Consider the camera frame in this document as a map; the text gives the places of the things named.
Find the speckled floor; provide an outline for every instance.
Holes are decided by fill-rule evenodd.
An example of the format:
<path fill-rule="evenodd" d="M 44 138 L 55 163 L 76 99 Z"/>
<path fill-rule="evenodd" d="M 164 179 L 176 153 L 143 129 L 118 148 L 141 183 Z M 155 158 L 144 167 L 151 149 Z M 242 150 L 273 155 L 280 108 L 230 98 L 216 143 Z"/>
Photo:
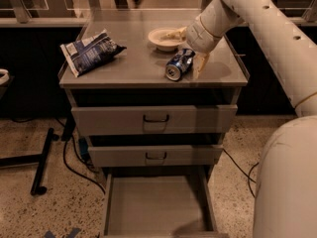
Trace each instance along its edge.
<path fill-rule="evenodd" d="M 224 147 L 248 172 L 258 161 L 271 133 L 290 119 L 290 116 L 237 116 L 226 134 Z M 61 136 L 63 128 L 55 119 L 26 123 L 0 120 L 1 158 L 38 154 L 50 127 Z M 44 195 L 30 195 L 37 166 L 0 170 L 0 237 L 97 237 L 104 194 L 97 185 L 65 167 L 64 144 L 60 139 L 52 142 L 42 182 L 48 189 Z M 66 161 L 79 173 L 105 184 L 102 173 L 91 172 L 78 160 L 71 141 L 66 146 Z M 256 172 L 257 169 L 252 173 L 254 179 Z M 254 199 L 246 177 L 226 154 L 215 167 L 208 185 L 219 231 L 232 238 L 251 238 Z"/>

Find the white robotic arm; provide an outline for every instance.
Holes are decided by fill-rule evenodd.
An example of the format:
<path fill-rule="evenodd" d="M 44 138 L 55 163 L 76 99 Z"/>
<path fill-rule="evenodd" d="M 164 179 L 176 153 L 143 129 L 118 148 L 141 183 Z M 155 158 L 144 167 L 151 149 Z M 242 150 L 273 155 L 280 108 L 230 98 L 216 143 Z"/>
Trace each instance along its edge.
<path fill-rule="evenodd" d="M 254 238 L 316 237 L 317 47 L 271 0 L 213 0 L 186 29 L 209 54 L 246 21 L 299 117 L 281 126 L 261 156 Z"/>

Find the gray drawer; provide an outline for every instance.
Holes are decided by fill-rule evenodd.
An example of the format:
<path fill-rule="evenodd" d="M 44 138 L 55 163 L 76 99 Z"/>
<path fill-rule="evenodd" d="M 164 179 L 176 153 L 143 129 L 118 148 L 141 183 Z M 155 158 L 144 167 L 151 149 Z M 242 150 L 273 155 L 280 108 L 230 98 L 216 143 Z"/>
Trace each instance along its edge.
<path fill-rule="evenodd" d="M 225 133 L 236 112 L 236 105 L 72 108 L 82 136 Z"/>
<path fill-rule="evenodd" d="M 222 146 L 89 147 L 95 167 L 215 165 Z"/>
<path fill-rule="evenodd" d="M 217 234 L 202 167 L 110 169 L 100 237 Z"/>

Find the black metal stand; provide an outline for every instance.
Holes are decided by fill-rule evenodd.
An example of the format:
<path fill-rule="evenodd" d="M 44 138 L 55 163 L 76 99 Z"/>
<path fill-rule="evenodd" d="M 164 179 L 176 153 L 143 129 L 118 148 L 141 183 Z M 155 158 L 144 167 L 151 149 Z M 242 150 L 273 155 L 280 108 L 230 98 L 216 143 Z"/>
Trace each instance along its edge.
<path fill-rule="evenodd" d="M 40 154 L 0 159 L 0 168 L 17 167 L 38 163 L 37 172 L 31 189 L 31 195 L 45 194 L 47 192 L 47 188 L 41 186 L 42 176 L 50 151 L 51 141 L 56 140 L 58 140 L 58 135 L 53 133 L 53 128 L 49 128 L 42 152 Z"/>

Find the cabinet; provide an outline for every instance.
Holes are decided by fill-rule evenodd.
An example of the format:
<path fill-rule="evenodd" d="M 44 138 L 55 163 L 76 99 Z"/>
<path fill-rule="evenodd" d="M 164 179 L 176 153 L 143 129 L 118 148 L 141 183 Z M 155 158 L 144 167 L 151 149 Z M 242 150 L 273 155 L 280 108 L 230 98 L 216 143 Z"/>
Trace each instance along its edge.
<path fill-rule="evenodd" d="M 217 233 L 207 181 L 237 111 L 248 72 L 223 38 L 196 79 L 164 68 L 173 53 L 153 47 L 157 27 L 188 25 L 199 10 L 96 12 L 84 37 L 104 27 L 127 49 L 60 85 L 96 167 L 108 168 L 104 237 L 227 237 Z"/>

